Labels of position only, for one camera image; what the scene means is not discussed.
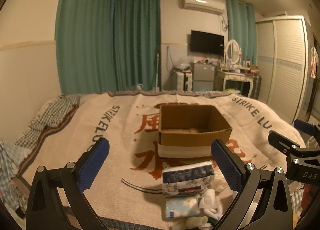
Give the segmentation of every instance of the wardrobe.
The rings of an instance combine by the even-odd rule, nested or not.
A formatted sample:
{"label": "wardrobe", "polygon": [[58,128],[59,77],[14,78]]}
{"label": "wardrobe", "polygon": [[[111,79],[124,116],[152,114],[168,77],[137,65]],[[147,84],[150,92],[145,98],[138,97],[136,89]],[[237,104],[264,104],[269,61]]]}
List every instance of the wardrobe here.
{"label": "wardrobe", "polygon": [[264,18],[256,26],[258,100],[291,124],[308,108],[313,32],[303,16]]}

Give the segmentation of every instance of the curtain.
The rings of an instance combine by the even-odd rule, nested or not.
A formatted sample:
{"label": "curtain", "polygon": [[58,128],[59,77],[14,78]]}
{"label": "curtain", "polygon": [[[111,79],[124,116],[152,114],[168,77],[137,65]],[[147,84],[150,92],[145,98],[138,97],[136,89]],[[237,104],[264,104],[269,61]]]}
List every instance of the curtain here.
{"label": "curtain", "polygon": [[59,0],[56,54],[63,94],[116,91],[111,0]]}
{"label": "curtain", "polygon": [[257,59],[257,31],[254,7],[238,0],[226,0],[228,14],[228,39],[238,42],[242,59],[255,64]]}
{"label": "curtain", "polygon": [[160,48],[160,0],[114,0],[113,54],[118,90],[155,84]]}

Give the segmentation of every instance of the gray mini fridge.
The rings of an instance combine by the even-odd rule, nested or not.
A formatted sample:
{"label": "gray mini fridge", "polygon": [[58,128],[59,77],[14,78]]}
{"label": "gray mini fridge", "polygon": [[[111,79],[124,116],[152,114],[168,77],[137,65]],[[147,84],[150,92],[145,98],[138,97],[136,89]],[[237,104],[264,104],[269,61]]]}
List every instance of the gray mini fridge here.
{"label": "gray mini fridge", "polygon": [[192,64],[194,92],[213,91],[215,66],[211,64]]}

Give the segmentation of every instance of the floral tissue package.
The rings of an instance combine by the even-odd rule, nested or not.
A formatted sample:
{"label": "floral tissue package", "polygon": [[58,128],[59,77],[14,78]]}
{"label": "floral tissue package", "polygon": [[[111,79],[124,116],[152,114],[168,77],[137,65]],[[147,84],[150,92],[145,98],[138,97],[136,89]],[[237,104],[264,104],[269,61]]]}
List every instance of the floral tissue package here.
{"label": "floral tissue package", "polygon": [[198,196],[166,199],[167,218],[192,217],[200,214]]}
{"label": "floral tissue package", "polygon": [[162,171],[163,194],[166,197],[200,194],[214,179],[211,161],[165,168]]}

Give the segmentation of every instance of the television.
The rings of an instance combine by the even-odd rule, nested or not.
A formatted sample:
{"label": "television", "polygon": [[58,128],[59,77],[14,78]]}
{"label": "television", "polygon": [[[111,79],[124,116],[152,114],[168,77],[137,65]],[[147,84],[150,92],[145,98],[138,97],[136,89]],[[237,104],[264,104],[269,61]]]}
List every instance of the television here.
{"label": "television", "polygon": [[190,51],[223,56],[224,36],[192,30]]}

